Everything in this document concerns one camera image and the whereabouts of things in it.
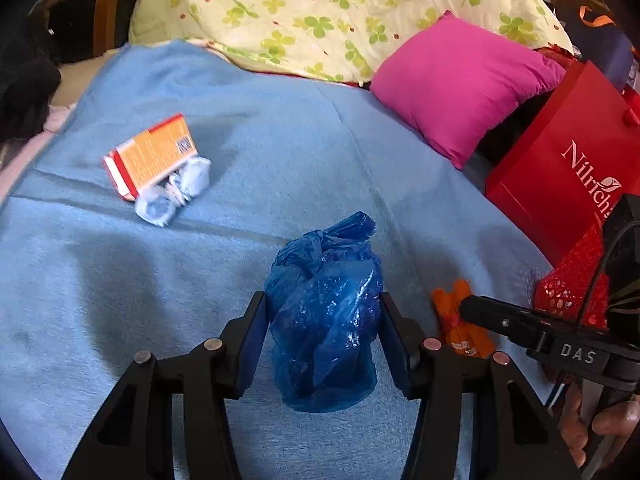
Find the pink pillow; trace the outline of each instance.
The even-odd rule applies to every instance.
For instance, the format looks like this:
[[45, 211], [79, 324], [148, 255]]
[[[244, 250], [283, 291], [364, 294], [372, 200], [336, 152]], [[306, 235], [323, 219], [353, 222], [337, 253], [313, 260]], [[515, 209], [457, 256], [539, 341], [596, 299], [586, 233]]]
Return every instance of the pink pillow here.
[[371, 91], [460, 170], [488, 130], [563, 75], [555, 61], [447, 11], [380, 66]]

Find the bolt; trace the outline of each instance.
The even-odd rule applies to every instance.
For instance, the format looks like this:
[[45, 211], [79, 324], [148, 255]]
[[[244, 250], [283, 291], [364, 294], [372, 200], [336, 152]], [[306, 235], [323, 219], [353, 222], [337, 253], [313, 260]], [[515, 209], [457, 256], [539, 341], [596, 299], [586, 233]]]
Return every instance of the bolt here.
[[212, 337], [210, 339], [207, 339], [204, 342], [204, 348], [209, 351], [220, 350], [222, 348], [222, 339], [220, 339], [219, 337]]
[[442, 343], [439, 339], [434, 337], [428, 337], [422, 342], [422, 346], [424, 346], [427, 350], [431, 350], [433, 352], [437, 352], [442, 348]]
[[149, 350], [138, 350], [133, 356], [133, 360], [139, 365], [143, 365], [151, 359], [151, 352]]
[[504, 352], [496, 352], [494, 354], [494, 361], [499, 365], [508, 365], [511, 362], [511, 358]]

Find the bag handle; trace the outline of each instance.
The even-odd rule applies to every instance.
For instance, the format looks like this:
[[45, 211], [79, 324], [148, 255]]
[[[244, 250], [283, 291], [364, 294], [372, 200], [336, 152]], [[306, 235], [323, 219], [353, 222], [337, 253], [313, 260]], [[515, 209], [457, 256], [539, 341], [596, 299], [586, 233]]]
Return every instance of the bag handle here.
[[593, 22], [588, 22], [584, 19], [584, 15], [587, 11], [591, 12], [591, 7], [583, 5], [580, 6], [580, 11], [578, 12], [580, 19], [587, 27], [602, 27], [603, 25], [609, 25], [611, 23], [613, 25], [616, 24], [616, 22], [614, 22], [609, 16], [606, 16], [605, 14], [598, 16], [595, 20], [593, 20]]

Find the human hand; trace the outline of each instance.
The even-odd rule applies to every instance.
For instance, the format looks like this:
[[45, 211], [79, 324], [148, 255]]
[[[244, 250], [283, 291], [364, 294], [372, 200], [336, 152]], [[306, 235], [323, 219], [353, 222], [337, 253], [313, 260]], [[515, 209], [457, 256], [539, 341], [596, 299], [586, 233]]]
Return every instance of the human hand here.
[[[577, 383], [569, 387], [566, 394], [566, 402], [562, 409], [558, 427], [560, 434], [569, 447], [569, 452], [574, 458], [575, 465], [582, 467], [586, 460], [584, 446], [587, 445], [588, 431], [580, 420], [580, 405], [582, 404], [582, 392]], [[640, 419], [640, 403], [637, 400], [620, 402], [603, 410], [593, 418], [591, 428], [600, 435], [616, 435], [617, 439], [606, 457], [602, 466], [606, 467], [625, 447], [626, 441], [634, 432]]]

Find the orange cloth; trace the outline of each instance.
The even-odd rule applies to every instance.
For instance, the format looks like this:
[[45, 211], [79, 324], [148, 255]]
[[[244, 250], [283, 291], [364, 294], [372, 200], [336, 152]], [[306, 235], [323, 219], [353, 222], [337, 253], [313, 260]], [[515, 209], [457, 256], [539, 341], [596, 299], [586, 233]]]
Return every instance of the orange cloth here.
[[460, 355], [486, 359], [495, 352], [494, 343], [489, 338], [487, 330], [467, 323], [458, 312], [462, 300], [469, 296], [471, 296], [471, 288], [465, 280], [457, 280], [453, 284], [452, 293], [445, 292], [441, 288], [431, 293], [445, 342]]

